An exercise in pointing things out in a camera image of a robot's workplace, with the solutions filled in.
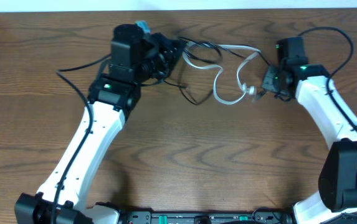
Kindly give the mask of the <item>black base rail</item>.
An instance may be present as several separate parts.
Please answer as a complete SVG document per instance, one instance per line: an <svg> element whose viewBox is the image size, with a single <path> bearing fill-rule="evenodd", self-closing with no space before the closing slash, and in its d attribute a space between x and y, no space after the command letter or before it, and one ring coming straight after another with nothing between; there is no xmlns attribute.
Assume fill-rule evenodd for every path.
<svg viewBox="0 0 357 224"><path fill-rule="evenodd" d="M256 209L253 212L118 212L116 224L222 224L222 223L294 223L293 218L284 212Z"/></svg>

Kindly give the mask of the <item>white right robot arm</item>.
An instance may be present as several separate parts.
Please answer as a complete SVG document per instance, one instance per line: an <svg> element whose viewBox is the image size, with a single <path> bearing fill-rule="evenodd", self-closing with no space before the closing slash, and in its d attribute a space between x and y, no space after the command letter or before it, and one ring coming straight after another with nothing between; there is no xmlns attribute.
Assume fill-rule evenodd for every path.
<svg viewBox="0 0 357 224"><path fill-rule="evenodd" d="M357 117L336 91L328 71L310 64L303 39L276 43L277 67L269 67L262 88L285 101L294 99L313 118L329 149L318 191L297 202L287 223L357 223Z"/></svg>

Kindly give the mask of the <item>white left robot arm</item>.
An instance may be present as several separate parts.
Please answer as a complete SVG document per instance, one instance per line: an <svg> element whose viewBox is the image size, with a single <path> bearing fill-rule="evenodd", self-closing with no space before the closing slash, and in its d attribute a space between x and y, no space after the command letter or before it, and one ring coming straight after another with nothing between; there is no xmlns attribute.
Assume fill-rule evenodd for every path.
<svg viewBox="0 0 357 224"><path fill-rule="evenodd" d="M22 194L14 211L18 223L118 223L119 211L100 203L87 208L90 186L113 139L123 129L141 88L171 75L185 41L151 33L144 21L113 31L111 52L81 95L84 112L61 160L35 195Z"/></svg>

